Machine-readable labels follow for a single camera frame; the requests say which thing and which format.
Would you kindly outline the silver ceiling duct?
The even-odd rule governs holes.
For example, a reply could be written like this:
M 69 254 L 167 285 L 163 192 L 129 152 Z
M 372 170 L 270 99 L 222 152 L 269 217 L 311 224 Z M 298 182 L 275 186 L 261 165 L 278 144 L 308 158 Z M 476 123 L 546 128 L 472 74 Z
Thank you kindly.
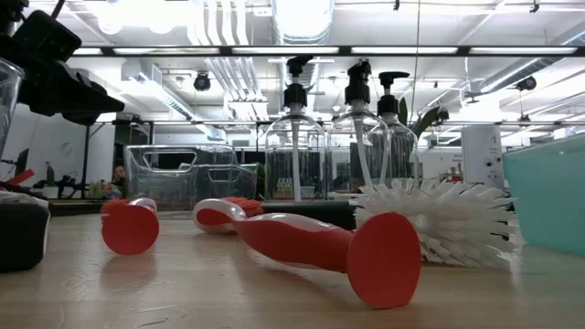
M 335 0 L 271 0 L 273 35 L 280 45 L 322 45 L 330 37 Z

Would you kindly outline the black scrub brush white bristles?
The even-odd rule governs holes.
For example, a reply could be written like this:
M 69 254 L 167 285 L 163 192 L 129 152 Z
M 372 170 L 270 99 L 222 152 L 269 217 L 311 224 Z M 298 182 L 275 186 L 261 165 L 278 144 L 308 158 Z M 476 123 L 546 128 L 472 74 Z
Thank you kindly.
M 48 201 L 0 191 L 0 273 L 28 271 L 43 260 L 50 218 Z

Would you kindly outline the clear soap dispenser black pump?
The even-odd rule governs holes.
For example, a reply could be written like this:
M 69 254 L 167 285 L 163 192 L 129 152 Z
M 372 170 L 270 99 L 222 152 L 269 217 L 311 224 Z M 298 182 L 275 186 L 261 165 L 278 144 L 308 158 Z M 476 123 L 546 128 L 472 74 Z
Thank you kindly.
M 405 101 L 391 94 L 391 86 L 397 79 L 410 75 L 403 71 L 383 71 L 378 79 L 384 94 L 377 103 L 377 116 L 388 127 L 388 136 L 382 159 L 380 183 L 392 187 L 397 179 L 419 178 L 418 137 L 407 125 Z
M 284 115 L 265 133 L 265 192 L 269 201 L 324 198 L 325 133 L 307 115 L 307 91 L 300 81 L 310 55 L 287 61 L 292 82 L 283 93 Z
M 327 197 L 361 192 L 383 183 L 388 171 L 388 126 L 369 109 L 369 62 L 360 60 L 347 71 L 346 111 L 326 134 Z

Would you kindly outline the red flat object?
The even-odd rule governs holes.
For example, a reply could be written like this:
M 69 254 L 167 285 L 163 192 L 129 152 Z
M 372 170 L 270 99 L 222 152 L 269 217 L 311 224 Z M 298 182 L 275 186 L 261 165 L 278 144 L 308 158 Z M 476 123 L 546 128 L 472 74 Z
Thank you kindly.
M 32 169 L 27 169 L 21 174 L 15 175 L 13 178 L 9 179 L 7 183 L 12 186 L 18 186 L 19 184 L 27 181 L 27 179 L 33 177 L 35 172 Z

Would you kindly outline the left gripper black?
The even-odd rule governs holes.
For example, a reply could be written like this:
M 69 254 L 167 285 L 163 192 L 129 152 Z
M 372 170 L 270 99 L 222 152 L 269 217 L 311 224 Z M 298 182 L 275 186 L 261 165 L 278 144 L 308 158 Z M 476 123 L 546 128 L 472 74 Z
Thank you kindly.
M 26 46 L 14 37 L 1 35 L 0 58 L 23 71 L 17 100 L 32 112 L 62 113 L 62 117 L 69 122 L 93 125 L 97 121 L 97 113 L 121 112 L 124 109 L 124 103 L 109 96 L 102 85 L 62 61 L 47 56 L 38 46 Z

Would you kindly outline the green leafy plant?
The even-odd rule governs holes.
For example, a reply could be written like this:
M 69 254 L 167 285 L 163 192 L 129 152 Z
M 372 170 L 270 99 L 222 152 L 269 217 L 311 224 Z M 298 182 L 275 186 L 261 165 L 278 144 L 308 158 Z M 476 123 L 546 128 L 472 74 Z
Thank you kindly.
M 420 138 L 421 134 L 429 128 L 439 118 L 440 107 L 432 108 L 427 111 L 423 116 L 420 116 L 417 121 L 409 124 L 408 119 L 408 106 L 405 99 L 399 101 L 399 121 L 410 128 L 415 135 Z

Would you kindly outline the black overhead frame beam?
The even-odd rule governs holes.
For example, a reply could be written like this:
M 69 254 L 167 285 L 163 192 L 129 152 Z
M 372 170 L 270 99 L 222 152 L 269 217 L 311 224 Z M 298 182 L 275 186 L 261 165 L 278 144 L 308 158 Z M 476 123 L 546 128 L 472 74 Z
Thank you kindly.
M 80 48 L 79 58 L 212 58 L 212 57 L 511 57 L 585 58 L 585 46 L 160 46 Z

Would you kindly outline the teal plastic bin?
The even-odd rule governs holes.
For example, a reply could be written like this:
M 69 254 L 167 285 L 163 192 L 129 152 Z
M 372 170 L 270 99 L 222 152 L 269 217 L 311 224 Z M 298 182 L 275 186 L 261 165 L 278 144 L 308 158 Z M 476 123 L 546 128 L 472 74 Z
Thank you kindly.
M 585 255 L 585 133 L 504 154 L 523 239 Z

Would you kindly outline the short red palm brush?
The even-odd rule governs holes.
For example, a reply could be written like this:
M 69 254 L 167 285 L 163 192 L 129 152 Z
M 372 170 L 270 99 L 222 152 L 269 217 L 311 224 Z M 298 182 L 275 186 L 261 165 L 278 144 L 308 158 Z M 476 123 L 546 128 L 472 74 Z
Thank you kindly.
M 101 207 L 101 235 L 115 253 L 137 255 L 150 249 L 159 235 L 157 205 L 151 198 L 111 199 Z

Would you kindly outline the white box device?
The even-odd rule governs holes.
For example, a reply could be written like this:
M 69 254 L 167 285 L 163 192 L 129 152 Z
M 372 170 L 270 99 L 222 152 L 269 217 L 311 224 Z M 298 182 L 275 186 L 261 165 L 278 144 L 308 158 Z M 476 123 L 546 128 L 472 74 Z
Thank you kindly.
M 463 181 L 505 188 L 500 127 L 473 125 L 462 128 Z

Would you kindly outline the person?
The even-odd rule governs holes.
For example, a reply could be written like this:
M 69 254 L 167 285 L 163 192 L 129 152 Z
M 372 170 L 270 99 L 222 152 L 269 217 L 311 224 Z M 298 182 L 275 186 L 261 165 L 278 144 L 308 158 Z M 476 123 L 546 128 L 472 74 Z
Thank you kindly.
M 118 189 L 121 197 L 127 196 L 126 170 L 122 164 L 118 164 L 113 168 L 112 185 Z

